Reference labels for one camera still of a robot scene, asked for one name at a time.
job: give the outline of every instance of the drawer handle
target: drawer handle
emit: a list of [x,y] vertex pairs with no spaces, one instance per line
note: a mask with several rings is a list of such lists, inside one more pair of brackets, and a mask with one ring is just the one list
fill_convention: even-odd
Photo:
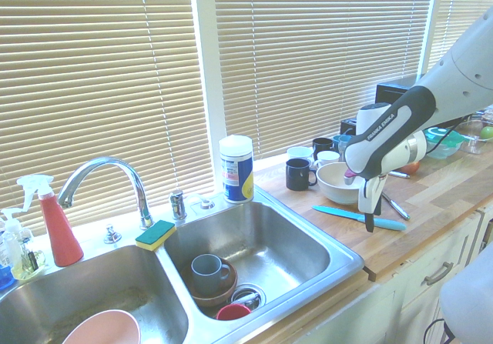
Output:
[[431,286],[431,285],[435,284],[436,282],[439,282],[440,280],[442,280],[452,270],[452,267],[454,267],[454,263],[453,262],[450,262],[450,263],[444,262],[443,266],[445,267],[445,271],[443,271],[440,275],[438,275],[434,279],[431,278],[430,276],[426,276],[424,278],[426,285]]

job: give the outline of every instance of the sink drain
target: sink drain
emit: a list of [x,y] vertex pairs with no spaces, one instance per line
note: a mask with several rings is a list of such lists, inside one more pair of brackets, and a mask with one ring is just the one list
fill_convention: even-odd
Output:
[[254,309],[265,306],[267,302],[265,292],[255,284],[241,284],[236,287],[236,290],[231,295],[231,302],[244,304],[252,311]]

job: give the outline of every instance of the countertop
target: countertop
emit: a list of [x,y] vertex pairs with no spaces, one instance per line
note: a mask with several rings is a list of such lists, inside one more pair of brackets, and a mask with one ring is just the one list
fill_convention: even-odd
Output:
[[442,160],[425,157],[420,164],[410,179],[388,176],[384,187],[411,219],[404,221],[386,201],[382,202],[381,217],[405,222],[407,230],[403,232],[375,228],[369,233],[363,223],[313,210],[312,205],[326,205],[358,212],[357,205],[327,199],[318,185],[302,192],[287,189],[284,164],[254,174],[256,185],[361,255],[365,267],[249,344],[289,342],[294,332],[316,321],[322,312],[343,309],[348,302],[377,289],[407,258],[493,200],[493,151],[481,155],[459,151]]

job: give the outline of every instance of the red cup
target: red cup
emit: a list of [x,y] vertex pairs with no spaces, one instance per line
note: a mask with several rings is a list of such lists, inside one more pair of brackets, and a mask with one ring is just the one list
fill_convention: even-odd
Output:
[[216,319],[221,321],[241,319],[242,317],[249,315],[251,312],[252,310],[243,304],[229,304],[219,310],[216,315]]

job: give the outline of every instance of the knife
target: knife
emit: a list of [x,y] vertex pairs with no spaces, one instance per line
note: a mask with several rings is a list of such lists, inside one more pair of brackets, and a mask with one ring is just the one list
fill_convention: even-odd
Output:
[[[360,213],[348,212],[339,208],[322,207],[319,205],[314,205],[312,208],[319,212],[328,213],[330,215],[338,215],[340,217],[346,217],[348,219],[355,219],[356,221],[364,223],[364,215],[361,215]],[[374,221],[375,226],[381,227],[382,229],[403,231],[407,228],[404,223],[394,221],[392,219],[374,219]]]

